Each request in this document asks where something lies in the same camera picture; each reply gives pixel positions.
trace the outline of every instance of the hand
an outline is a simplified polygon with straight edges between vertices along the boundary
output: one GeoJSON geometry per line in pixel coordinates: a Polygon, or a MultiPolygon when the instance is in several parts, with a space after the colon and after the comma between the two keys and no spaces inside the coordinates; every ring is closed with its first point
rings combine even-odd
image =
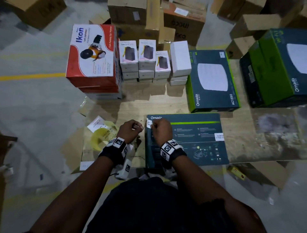
{"type": "Polygon", "coordinates": [[[126,144],[130,144],[143,129],[144,127],[140,122],[130,120],[120,126],[117,137],[121,137],[125,140],[126,144]]]}
{"type": "Polygon", "coordinates": [[[154,120],[153,124],[151,125],[151,130],[159,147],[163,146],[163,144],[167,141],[173,139],[173,129],[171,123],[164,118],[154,120]]]}

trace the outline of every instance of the wrist tracker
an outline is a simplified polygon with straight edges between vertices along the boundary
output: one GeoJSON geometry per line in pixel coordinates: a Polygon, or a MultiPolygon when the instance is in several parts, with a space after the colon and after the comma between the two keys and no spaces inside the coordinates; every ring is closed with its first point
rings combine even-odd
{"type": "Polygon", "coordinates": [[[106,156],[112,160],[114,166],[121,164],[123,165],[125,157],[127,155],[128,148],[125,140],[116,137],[108,142],[108,144],[102,149],[98,157],[106,156]]]}
{"type": "Polygon", "coordinates": [[[175,158],[187,154],[184,152],[183,147],[179,145],[174,139],[167,141],[161,147],[160,155],[168,162],[172,162],[175,158]]]}

